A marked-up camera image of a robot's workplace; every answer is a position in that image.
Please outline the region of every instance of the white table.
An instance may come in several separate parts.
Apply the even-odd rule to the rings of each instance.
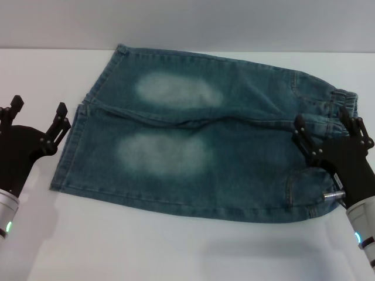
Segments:
[[[0,106],[25,105],[14,124],[46,131],[60,101],[69,118],[112,52],[0,50]],[[360,95],[375,137],[375,54],[212,53],[318,76]],[[57,155],[38,160],[0,249],[1,281],[375,280],[342,207],[293,224],[176,217],[49,191]],[[375,167],[375,152],[368,160]]]

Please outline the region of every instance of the white wall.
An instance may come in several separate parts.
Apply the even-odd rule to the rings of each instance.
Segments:
[[[373,0],[0,0],[0,47],[375,52]]]

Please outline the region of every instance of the faded knee patch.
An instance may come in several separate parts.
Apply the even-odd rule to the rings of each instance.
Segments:
[[[222,93],[205,80],[168,73],[146,75],[136,91],[142,100],[170,108],[218,107],[223,102]]]
[[[212,161],[202,138],[176,133],[138,133],[120,141],[117,152],[127,170],[155,176],[199,174]]]

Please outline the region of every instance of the robotic hand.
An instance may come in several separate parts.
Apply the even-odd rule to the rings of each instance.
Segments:
[[[330,173],[337,191],[323,194],[323,199],[338,200],[344,206],[359,248],[364,250],[375,271],[375,175],[366,160],[374,141],[367,134],[362,118],[351,118],[345,107],[340,109],[340,120],[349,136],[327,139],[317,145],[298,115],[292,140],[308,166],[321,167]]]
[[[46,133],[26,126],[12,126],[23,101],[16,95],[11,107],[0,108],[0,245],[12,226],[18,197],[35,161],[54,155],[57,146],[70,129],[65,118],[67,109],[60,103],[51,127]]]

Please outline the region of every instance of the denim shorts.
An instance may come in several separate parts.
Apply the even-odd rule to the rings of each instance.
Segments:
[[[291,140],[347,135],[357,95],[309,74],[119,45],[78,106],[51,189],[149,211],[245,222],[319,217],[337,203]]]

